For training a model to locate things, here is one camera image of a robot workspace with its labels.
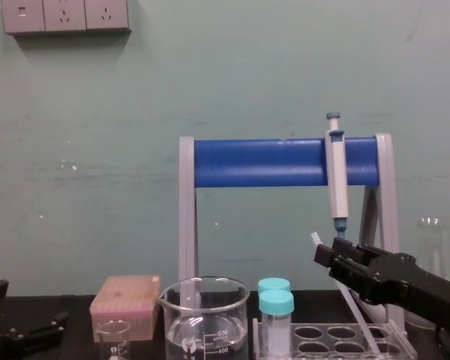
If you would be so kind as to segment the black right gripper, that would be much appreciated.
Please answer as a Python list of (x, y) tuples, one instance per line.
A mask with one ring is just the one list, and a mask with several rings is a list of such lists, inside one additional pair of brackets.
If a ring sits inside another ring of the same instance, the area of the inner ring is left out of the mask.
[(314, 262), (371, 305), (396, 305), (427, 320), (450, 320), (450, 281), (416, 265), (413, 256), (378, 256), (367, 245), (335, 237), (316, 246)]

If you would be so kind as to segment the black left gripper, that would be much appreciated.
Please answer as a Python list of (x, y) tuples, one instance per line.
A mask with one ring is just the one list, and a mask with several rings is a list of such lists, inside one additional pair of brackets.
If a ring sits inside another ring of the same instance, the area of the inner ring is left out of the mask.
[(27, 307), (24, 304), (4, 299), (9, 282), (0, 280), (0, 359), (24, 359), (27, 354), (26, 344), (58, 344), (62, 341), (68, 325), (69, 313), (57, 313), (46, 325), (29, 331), (27, 334)]

